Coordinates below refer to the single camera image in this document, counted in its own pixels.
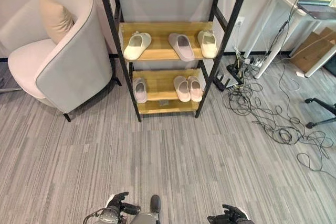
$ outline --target cushion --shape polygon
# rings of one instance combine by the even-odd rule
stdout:
[[[35,77],[39,67],[55,46],[51,39],[44,39],[24,45],[8,57],[8,67],[12,76],[23,90],[35,98],[45,98],[36,87]]]
[[[55,0],[39,0],[39,10],[47,34],[59,43],[74,24],[72,14]]]

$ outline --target slipper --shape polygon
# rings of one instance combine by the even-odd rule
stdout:
[[[201,46],[202,55],[205,58],[215,58],[217,55],[217,43],[213,31],[200,31],[197,39]]]
[[[143,78],[133,80],[133,93],[137,103],[145,103],[147,101],[146,82]]]
[[[169,34],[168,40],[181,60],[192,61],[195,59],[194,51],[187,36],[184,34]]]
[[[174,87],[181,102],[190,101],[190,93],[188,88],[188,82],[184,76],[177,76],[174,79]]]
[[[151,42],[152,37],[148,33],[140,33],[136,31],[130,38],[128,45],[124,50],[125,59],[137,60]]]
[[[191,100],[194,102],[200,102],[202,100],[202,88],[199,83],[199,79],[196,76],[188,77],[188,87],[190,91]]]

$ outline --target armchair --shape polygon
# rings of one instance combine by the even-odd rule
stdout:
[[[57,45],[43,27],[38,0],[30,0],[0,29],[0,42],[22,89],[70,122],[67,113],[106,86],[112,68],[94,0],[56,1],[75,22]]]

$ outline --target cardboard box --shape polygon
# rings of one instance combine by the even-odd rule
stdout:
[[[308,72],[335,44],[336,32],[326,27],[319,35],[311,33],[293,54],[290,62]]]

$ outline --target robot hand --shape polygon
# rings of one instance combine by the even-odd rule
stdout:
[[[229,206],[229,205],[223,205],[224,215],[217,215],[217,216],[209,216],[208,221],[210,224],[237,224],[238,220],[244,221],[248,220],[248,217],[245,213],[243,213],[239,208]]]

